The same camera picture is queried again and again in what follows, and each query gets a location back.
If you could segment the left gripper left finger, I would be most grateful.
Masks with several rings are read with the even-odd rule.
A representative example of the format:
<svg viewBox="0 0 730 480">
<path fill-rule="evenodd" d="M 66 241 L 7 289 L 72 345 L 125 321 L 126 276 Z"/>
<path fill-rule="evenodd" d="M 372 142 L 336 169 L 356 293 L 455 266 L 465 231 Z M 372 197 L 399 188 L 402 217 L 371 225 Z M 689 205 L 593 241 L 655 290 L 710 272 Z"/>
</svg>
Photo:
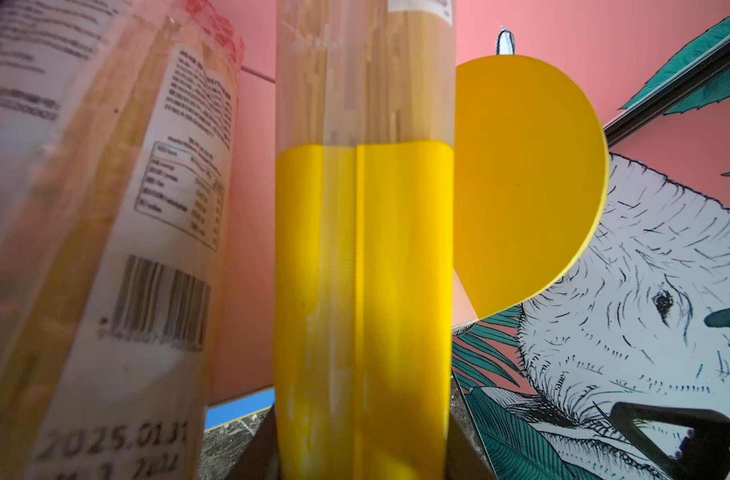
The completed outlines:
<svg viewBox="0 0 730 480">
<path fill-rule="evenodd" d="M 226 480 L 279 480 L 276 408 L 272 406 Z"/>
</svg>

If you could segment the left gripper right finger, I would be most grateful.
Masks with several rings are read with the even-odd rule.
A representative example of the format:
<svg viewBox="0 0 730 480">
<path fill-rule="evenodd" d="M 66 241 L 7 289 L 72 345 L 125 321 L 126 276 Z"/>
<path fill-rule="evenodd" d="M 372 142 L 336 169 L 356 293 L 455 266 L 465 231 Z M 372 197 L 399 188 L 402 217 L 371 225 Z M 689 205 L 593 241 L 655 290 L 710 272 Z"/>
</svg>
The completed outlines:
<svg viewBox="0 0 730 480">
<path fill-rule="evenodd" d="M 455 416 L 450 416 L 447 459 L 447 480 L 495 480 L 497 476 L 474 449 Z"/>
</svg>

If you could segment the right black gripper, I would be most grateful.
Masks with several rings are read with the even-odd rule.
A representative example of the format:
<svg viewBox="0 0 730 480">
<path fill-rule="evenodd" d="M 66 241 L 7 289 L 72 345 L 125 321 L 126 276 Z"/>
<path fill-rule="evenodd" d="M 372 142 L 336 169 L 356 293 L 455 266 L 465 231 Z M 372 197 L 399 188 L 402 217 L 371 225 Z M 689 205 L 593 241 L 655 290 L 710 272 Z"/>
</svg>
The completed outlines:
<svg viewBox="0 0 730 480">
<path fill-rule="evenodd" d="M 717 411 L 618 402 L 610 422 L 673 479 L 730 479 L 730 418 Z M 669 454 L 641 430 L 642 422 L 683 427 L 685 436 Z"/>
</svg>

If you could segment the narrow yellow spaghetti pack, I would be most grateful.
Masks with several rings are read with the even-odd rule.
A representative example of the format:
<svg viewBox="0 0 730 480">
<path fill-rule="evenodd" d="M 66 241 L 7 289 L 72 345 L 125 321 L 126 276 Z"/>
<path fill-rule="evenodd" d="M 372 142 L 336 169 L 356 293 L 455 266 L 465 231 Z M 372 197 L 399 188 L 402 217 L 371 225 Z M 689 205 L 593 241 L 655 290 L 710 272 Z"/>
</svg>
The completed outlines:
<svg viewBox="0 0 730 480">
<path fill-rule="evenodd" d="M 441 479 L 455 6 L 281 1 L 277 14 L 280 474 Z"/>
</svg>

